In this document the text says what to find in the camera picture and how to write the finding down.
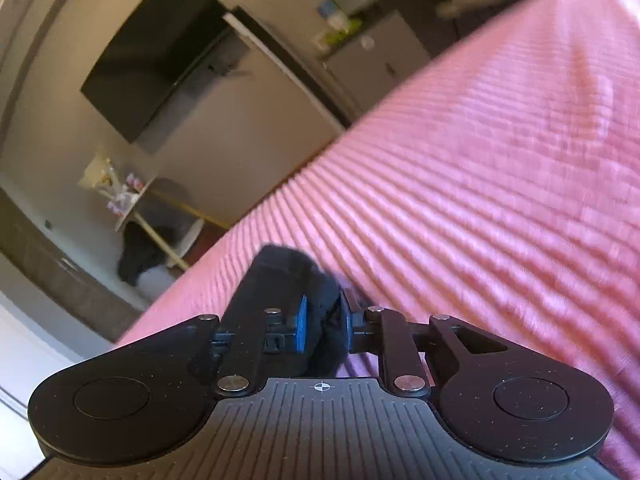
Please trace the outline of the black pants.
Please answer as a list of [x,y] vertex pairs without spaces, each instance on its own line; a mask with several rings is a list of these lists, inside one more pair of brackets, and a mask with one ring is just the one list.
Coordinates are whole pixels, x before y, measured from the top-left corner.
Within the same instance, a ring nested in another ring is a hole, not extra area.
[[[308,301],[304,352],[295,350],[296,313]],[[224,311],[221,327],[248,333],[248,323],[278,309],[288,332],[280,342],[268,339],[259,373],[266,377],[331,378],[347,358],[342,319],[342,289],[333,275],[298,250],[265,245],[253,259]]]

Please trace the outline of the black cloth on stool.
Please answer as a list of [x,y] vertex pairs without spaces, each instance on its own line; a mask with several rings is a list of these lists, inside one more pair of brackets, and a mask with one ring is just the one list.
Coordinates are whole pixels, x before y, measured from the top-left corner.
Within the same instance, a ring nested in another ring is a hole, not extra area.
[[117,274],[129,286],[136,286],[140,276],[164,264],[167,255],[145,229],[136,222],[128,222],[122,231],[122,254],[118,260]]

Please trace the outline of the pink ribbed bedspread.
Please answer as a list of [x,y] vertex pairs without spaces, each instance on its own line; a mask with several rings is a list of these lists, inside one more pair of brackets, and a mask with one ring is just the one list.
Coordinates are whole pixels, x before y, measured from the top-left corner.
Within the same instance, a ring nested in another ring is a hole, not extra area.
[[450,314],[598,378],[639,474],[639,0],[525,0],[237,223],[122,337],[221,314],[265,244],[411,321]]

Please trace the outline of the white round side table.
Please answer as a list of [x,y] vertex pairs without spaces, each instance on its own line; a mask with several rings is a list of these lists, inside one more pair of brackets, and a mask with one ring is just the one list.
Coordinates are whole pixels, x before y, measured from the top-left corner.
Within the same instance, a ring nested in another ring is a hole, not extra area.
[[124,232],[130,221],[137,223],[166,256],[168,268],[189,270],[186,254],[202,234],[205,217],[191,204],[186,188],[168,178],[152,177],[140,191],[129,193],[125,205],[115,232]]

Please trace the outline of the white flower bouquet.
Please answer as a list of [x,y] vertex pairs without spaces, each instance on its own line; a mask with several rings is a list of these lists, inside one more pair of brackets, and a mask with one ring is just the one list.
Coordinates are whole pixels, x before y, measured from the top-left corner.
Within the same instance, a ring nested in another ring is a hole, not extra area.
[[122,182],[119,174],[111,157],[102,146],[98,146],[94,151],[91,162],[88,163],[77,184],[85,190],[97,192],[108,198],[115,197],[120,191]]

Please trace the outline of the grey cabinet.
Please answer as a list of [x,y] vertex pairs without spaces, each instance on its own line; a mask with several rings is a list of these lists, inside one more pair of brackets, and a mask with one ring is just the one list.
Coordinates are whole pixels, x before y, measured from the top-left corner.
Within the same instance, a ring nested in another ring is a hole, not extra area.
[[430,61],[408,23],[393,12],[339,47],[323,66],[364,113]]

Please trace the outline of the black wall television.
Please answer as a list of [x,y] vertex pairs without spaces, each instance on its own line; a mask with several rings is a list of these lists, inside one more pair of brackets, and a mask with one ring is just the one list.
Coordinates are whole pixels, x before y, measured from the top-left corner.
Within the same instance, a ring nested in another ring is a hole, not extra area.
[[129,143],[230,30],[218,0],[141,0],[108,43],[81,93]]

